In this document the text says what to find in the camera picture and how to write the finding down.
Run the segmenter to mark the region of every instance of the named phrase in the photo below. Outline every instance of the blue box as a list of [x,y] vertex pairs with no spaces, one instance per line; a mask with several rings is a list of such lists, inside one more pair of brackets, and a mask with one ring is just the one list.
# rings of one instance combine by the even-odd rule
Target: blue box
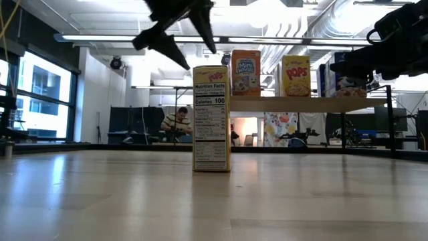
[[344,61],[346,52],[336,52],[326,64],[326,97],[367,97],[366,80],[343,76],[330,70],[333,63]]

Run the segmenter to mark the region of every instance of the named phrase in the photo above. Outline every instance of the window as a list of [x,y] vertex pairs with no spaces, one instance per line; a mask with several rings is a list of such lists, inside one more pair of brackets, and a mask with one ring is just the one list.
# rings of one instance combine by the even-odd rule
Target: window
[[0,60],[0,84],[7,85],[9,76],[9,64],[6,61]]
[[32,53],[20,59],[15,130],[42,138],[66,138],[72,73]]
[[[0,96],[6,96],[6,91],[0,90]],[[5,111],[5,109],[3,107],[0,107],[0,113],[3,111]]]
[[19,67],[18,89],[56,100],[70,100],[72,73],[26,52]]
[[58,115],[59,104],[49,103],[42,100],[32,99],[29,103],[29,111],[50,114],[57,116]]
[[17,107],[15,130],[38,137],[67,137],[68,106],[18,95]]

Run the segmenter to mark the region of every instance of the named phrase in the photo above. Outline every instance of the wall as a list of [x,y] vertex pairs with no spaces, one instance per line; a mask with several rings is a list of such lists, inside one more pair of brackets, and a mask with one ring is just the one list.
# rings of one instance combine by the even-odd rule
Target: wall
[[135,89],[131,86],[150,86],[150,65],[145,56],[139,56],[130,62],[126,70],[125,106],[149,106],[149,89]]
[[80,50],[76,98],[75,141],[97,143],[97,112],[100,112],[102,142],[108,142],[110,107],[124,107],[126,80],[90,55]]
[[[150,106],[159,107],[160,104],[175,104],[175,94],[151,94]],[[193,104],[193,95],[182,95],[177,104]]]

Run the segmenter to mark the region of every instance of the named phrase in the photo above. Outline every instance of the man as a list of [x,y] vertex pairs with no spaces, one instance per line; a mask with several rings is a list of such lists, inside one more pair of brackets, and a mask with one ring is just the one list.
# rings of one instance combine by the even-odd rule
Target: man
[[182,131],[191,135],[192,129],[190,127],[190,120],[186,118],[189,111],[186,107],[181,107],[176,114],[167,115],[160,126],[164,131]]

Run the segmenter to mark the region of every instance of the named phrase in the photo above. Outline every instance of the monitor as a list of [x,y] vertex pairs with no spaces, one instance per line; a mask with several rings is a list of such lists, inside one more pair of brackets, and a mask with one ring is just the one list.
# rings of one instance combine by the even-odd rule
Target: monitor
[[[389,131],[388,108],[374,108],[377,131]],[[393,108],[394,131],[407,131],[407,112],[404,108]]]

